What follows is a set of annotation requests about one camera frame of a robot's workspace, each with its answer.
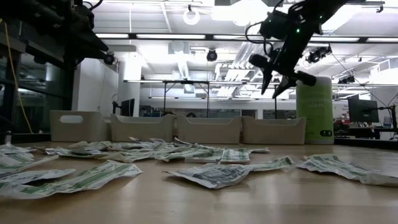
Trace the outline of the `black bar with light strips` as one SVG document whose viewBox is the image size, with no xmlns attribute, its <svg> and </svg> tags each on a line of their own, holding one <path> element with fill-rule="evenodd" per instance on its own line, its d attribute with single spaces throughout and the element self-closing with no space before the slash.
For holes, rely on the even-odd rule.
<svg viewBox="0 0 398 224">
<path fill-rule="evenodd" d="M 97 33 L 97 37 L 105 40 L 204 40 L 204 41 L 248 41 L 241 34 L 161 34 L 161 33 Z M 366 37 L 315 35 L 310 43 L 314 44 L 398 44 L 398 37 Z"/>
</svg>

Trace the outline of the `green disinfectant wipes canister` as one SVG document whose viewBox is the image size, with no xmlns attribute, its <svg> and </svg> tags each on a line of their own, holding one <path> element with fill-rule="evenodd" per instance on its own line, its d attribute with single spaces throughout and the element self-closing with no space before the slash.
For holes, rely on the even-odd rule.
<svg viewBox="0 0 398 224">
<path fill-rule="evenodd" d="M 306 117 L 305 144 L 334 144 L 332 82 L 317 77 L 314 86 L 296 86 L 297 117 Z"/>
</svg>

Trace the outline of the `dark office desk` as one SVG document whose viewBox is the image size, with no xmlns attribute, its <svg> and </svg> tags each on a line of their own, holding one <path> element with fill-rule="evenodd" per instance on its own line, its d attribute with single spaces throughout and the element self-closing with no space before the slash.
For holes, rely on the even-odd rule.
<svg viewBox="0 0 398 224">
<path fill-rule="evenodd" d="M 380 140 L 381 133 L 398 134 L 398 128 L 382 128 L 382 127 L 358 127 L 337 130 L 334 132 L 336 138 L 348 138 L 354 136 L 355 138 L 373 138 Z"/>
</svg>

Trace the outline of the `black workstation frame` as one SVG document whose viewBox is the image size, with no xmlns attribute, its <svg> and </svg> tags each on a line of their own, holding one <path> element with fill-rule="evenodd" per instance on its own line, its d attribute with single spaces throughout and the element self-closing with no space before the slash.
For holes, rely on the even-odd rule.
<svg viewBox="0 0 398 224">
<path fill-rule="evenodd" d="M 181 84 L 181 85 L 199 85 L 200 87 L 203 87 L 203 85 L 206 85 L 207 87 L 204 88 L 204 91 L 206 93 L 206 97 L 196 97 L 195 99 L 197 100 L 206 100 L 206 117 L 210 117 L 210 100 L 221 100 L 221 98 L 212 98 L 210 99 L 210 86 L 211 85 L 227 85 L 227 86 L 241 86 L 241 85 L 259 85 L 261 83 L 251 83 L 251 82 L 217 82 L 217 81 L 204 81 L 204 80 L 123 80 L 124 83 L 140 83 L 140 84 L 145 84 L 145 83 L 162 83 L 164 85 L 164 96 L 163 96 L 163 101 L 164 101 L 164 107 L 163 111 L 166 109 L 166 95 L 169 89 L 167 88 L 167 85 L 169 83 L 172 83 L 173 86 L 175 84 Z M 277 119 L 277 111 L 278 111 L 278 106 L 277 106 L 277 99 L 272 100 L 274 102 L 274 113 L 275 113 L 275 119 Z"/>
</svg>

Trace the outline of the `black computer monitor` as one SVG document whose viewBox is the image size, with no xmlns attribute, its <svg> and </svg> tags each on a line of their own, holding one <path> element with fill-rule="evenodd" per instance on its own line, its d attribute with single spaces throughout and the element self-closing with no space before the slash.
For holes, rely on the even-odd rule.
<svg viewBox="0 0 398 224">
<path fill-rule="evenodd" d="M 378 123 L 377 102 L 372 100 L 349 99 L 349 118 L 351 122 Z"/>
<path fill-rule="evenodd" d="M 120 116 L 128 116 L 131 117 L 134 114 L 134 103 L 135 99 L 124 100 L 120 103 L 116 101 L 112 102 L 113 106 L 113 114 L 116 113 L 116 110 L 119 108 L 119 115 Z"/>
</svg>

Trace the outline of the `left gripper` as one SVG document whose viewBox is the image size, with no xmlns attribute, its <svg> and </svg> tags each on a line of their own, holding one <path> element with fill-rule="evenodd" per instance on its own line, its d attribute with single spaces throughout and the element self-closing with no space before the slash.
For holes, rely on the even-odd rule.
<svg viewBox="0 0 398 224">
<path fill-rule="evenodd" d="M 92 31 L 93 14 L 83 5 L 74 5 L 65 19 L 64 62 L 77 65 L 84 58 L 106 59 L 108 46 Z"/>
</svg>

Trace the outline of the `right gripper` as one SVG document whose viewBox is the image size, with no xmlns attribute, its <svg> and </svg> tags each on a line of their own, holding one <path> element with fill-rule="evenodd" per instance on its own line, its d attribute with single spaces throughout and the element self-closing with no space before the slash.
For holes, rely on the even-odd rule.
<svg viewBox="0 0 398 224">
<path fill-rule="evenodd" d="M 249 58 L 249 63 L 262 71 L 262 95 L 272 80 L 273 71 L 283 76 L 280 85 L 274 91 L 273 99 L 276 99 L 285 90 L 295 87 L 298 80 L 308 86 L 314 86 L 316 83 L 316 78 L 313 75 L 295 71 L 298 60 L 302 57 L 303 51 L 316 32 L 316 20 L 314 18 L 290 18 L 286 25 L 287 35 L 285 39 L 264 38 L 261 43 L 264 47 L 269 47 L 269 49 L 264 49 L 265 56 L 253 54 Z"/>
</svg>

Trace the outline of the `light grey plastic bin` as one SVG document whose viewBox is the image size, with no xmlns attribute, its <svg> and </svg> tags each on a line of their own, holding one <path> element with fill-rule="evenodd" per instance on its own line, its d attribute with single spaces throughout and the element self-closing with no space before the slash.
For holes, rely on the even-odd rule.
<svg viewBox="0 0 398 224">
<path fill-rule="evenodd" d="M 128 117 L 111 114 L 111 137 L 115 142 L 129 142 L 134 139 L 150 141 L 161 139 L 171 142 L 174 135 L 175 115 L 164 117 Z"/>
<path fill-rule="evenodd" d="M 254 119 L 242 117 L 244 144 L 291 144 L 305 142 L 306 117 L 297 119 Z"/>
<path fill-rule="evenodd" d="M 110 139 L 109 128 L 100 112 L 50 111 L 50 133 L 53 142 L 98 142 Z"/>
<path fill-rule="evenodd" d="M 178 139 L 199 144 L 238 144 L 242 117 L 188 118 L 177 115 Z"/>
</svg>

